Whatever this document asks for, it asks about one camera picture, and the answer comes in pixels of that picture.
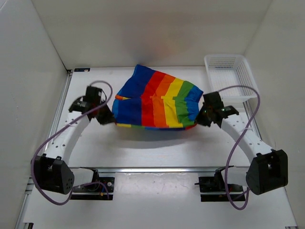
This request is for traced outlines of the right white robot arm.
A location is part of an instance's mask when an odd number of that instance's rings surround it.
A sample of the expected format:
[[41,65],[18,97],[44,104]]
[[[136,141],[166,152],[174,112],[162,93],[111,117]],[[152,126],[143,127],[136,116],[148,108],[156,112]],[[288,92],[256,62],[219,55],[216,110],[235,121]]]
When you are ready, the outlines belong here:
[[288,184],[288,156],[284,150],[274,150],[246,128],[245,121],[233,106],[225,106],[218,92],[203,95],[203,106],[196,118],[199,125],[217,124],[247,156],[248,170],[229,166],[216,170],[214,186],[221,191],[231,184],[248,187],[260,195]]

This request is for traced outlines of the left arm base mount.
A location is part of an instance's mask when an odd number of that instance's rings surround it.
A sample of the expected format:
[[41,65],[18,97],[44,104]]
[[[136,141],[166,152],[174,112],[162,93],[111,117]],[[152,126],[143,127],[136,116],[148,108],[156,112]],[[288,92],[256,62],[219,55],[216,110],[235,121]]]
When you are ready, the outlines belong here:
[[113,200],[115,177],[103,175],[96,168],[72,169],[75,177],[71,200]]

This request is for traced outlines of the rainbow striped shorts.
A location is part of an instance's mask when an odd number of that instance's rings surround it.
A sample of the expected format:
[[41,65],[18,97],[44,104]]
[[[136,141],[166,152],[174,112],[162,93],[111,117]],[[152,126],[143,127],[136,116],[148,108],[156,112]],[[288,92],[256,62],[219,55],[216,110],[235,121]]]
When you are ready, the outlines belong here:
[[116,94],[116,125],[146,130],[187,130],[196,126],[203,91],[189,81],[136,65]]

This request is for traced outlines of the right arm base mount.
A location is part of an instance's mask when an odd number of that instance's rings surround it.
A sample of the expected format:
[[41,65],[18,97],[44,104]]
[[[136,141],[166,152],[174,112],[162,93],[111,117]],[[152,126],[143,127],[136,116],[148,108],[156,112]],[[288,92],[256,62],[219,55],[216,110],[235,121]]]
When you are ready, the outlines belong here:
[[[198,182],[195,185],[199,186],[201,202],[229,202],[221,173],[224,170],[225,167],[221,167],[216,169],[213,176],[198,177]],[[228,184],[228,191],[233,201],[245,201],[245,191],[242,186]]]

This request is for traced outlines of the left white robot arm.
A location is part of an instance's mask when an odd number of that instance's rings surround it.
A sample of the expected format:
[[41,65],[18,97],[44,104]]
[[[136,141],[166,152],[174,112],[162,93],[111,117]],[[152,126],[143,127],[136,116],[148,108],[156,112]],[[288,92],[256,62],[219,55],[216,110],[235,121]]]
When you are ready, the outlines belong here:
[[60,194],[68,194],[74,186],[81,184],[89,191],[98,189],[100,179],[94,175],[93,169],[72,171],[68,164],[78,139],[91,120],[95,119],[101,125],[115,121],[107,106],[108,100],[103,89],[89,85],[85,95],[72,102],[65,126],[49,140],[51,145],[44,152],[37,152],[31,161],[36,188]]

